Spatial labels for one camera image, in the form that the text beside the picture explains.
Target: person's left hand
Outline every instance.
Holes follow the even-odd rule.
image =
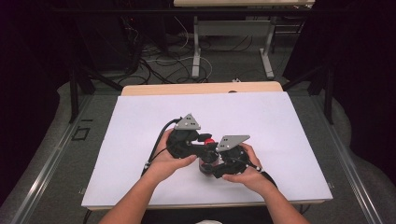
[[[164,148],[166,148],[166,141],[168,140],[169,134],[172,131],[173,129],[169,129],[163,133],[163,137],[157,146],[154,157],[158,153],[160,154],[158,154],[146,173],[143,175],[143,177],[150,178],[150,180],[154,181],[156,184],[159,184],[161,181],[168,178],[175,172],[175,170],[190,165],[197,158],[196,156],[191,155],[184,159],[175,159],[168,150],[162,151]]]

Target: finger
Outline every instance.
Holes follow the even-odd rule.
[[[184,159],[178,159],[177,167],[181,168],[181,167],[188,166],[188,165],[192,164],[196,159],[197,159],[197,156],[195,156],[195,155],[190,155],[189,157],[186,157]]]
[[[246,143],[241,143],[240,146],[246,151],[250,161],[257,165],[262,167],[262,164],[260,163],[259,158],[257,158],[256,153],[253,150],[253,147],[251,145],[248,145]]]
[[[173,129],[168,129],[163,133],[163,136],[161,137],[161,140],[158,143],[158,146],[156,149],[157,152],[166,148],[166,141],[168,140],[168,137],[172,131],[173,131]]]
[[[238,175],[223,175],[222,178],[233,183],[239,183],[240,179]]]

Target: desk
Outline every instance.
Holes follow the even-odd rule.
[[[175,0],[176,7],[276,7],[313,5],[315,0]],[[266,36],[264,48],[260,49],[264,72],[268,79],[274,79],[274,72],[268,58],[276,26],[276,17],[269,21],[198,21],[194,17],[194,59],[191,76],[199,76],[201,49],[200,35],[256,35]]]
[[[82,206],[98,210],[117,203],[140,177],[163,125],[188,113],[200,123],[199,133],[214,139],[249,134],[247,143],[290,202],[332,199],[290,98],[277,82],[205,83],[125,87]],[[264,204],[260,195],[201,174],[196,161],[163,181],[148,208],[257,204]]]

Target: white board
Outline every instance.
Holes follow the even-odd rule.
[[[332,199],[317,159],[286,92],[120,96],[82,206],[111,207],[141,175],[163,126],[192,114],[199,133],[248,134],[264,170],[291,202]],[[198,160],[156,188],[149,206],[262,203],[240,184],[203,175]]]

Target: black curtain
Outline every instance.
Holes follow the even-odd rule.
[[[67,69],[35,1],[0,3],[0,204],[35,155]]]
[[[348,115],[350,148],[396,184],[396,17],[391,1],[318,0],[320,9],[359,9],[360,22],[348,27],[351,40],[335,55],[334,98]],[[323,63],[342,36],[349,17],[309,18],[284,76],[294,80]]]

